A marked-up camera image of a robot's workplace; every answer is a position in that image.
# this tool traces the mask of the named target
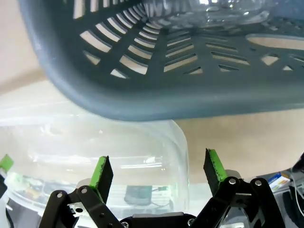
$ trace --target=small box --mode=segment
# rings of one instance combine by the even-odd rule
[[[289,176],[285,173],[278,172],[272,178],[268,179],[268,184],[272,192],[277,191],[280,187],[290,182]]]

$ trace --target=silver bolt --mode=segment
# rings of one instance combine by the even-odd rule
[[[194,219],[193,218],[190,218],[189,220],[188,220],[188,226],[191,226],[191,224],[194,222]]]
[[[127,223],[127,222],[122,222],[122,225],[124,228],[129,228],[129,223]]]
[[[82,189],[82,190],[81,190],[81,193],[82,193],[82,194],[85,194],[86,192],[87,192],[87,189]]]
[[[257,180],[257,181],[256,181],[256,185],[257,185],[257,186],[261,186],[261,185],[262,185],[262,182],[261,182],[260,180]]]
[[[235,180],[235,179],[233,179],[233,178],[231,178],[230,180],[229,180],[229,184],[235,184],[237,181]]]

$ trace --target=white cable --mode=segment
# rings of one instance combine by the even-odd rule
[[[291,169],[291,178],[294,180],[294,191],[295,191],[295,201],[296,201],[296,203],[297,203],[297,205],[298,205],[298,208],[299,208],[299,211],[300,211],[300,213],[302,214],[302,216],[304,217],[304,213],[302,212],[302,210],[301,210],[301,208],[300,208],[300,204],[299,204],[299,201],[298,201],[298,189],[297,189],[297,187],[296,187],[296,184],[295,184],[295,178],[294,178],[294,176],[293,176],[293,170]]]

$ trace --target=beige tabletop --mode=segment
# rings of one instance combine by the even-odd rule
[[[0,28],[0,95],[47,80],[29,43],[17,0],[0,2]],[[303,117],[304,109],[299,109],[178,120],[188,141],[190,181],[206,181],[206,147],[216,149],[225,168],[239,171],[244,178],[290,168],[304,150]]]

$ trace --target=laundry basket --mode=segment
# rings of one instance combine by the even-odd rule
[[[300,6],[292,10],[304,9],[294,2]],[[137,0],[19,5],[49,79],[95,114],[149,121],[304,107],[304,52],[297,49],[303,20],[274,16],[215,35],[161,29]],[[282,13],[294,16],[284,7]],[[295,47],[252,41],[273,36],[288,36]]]

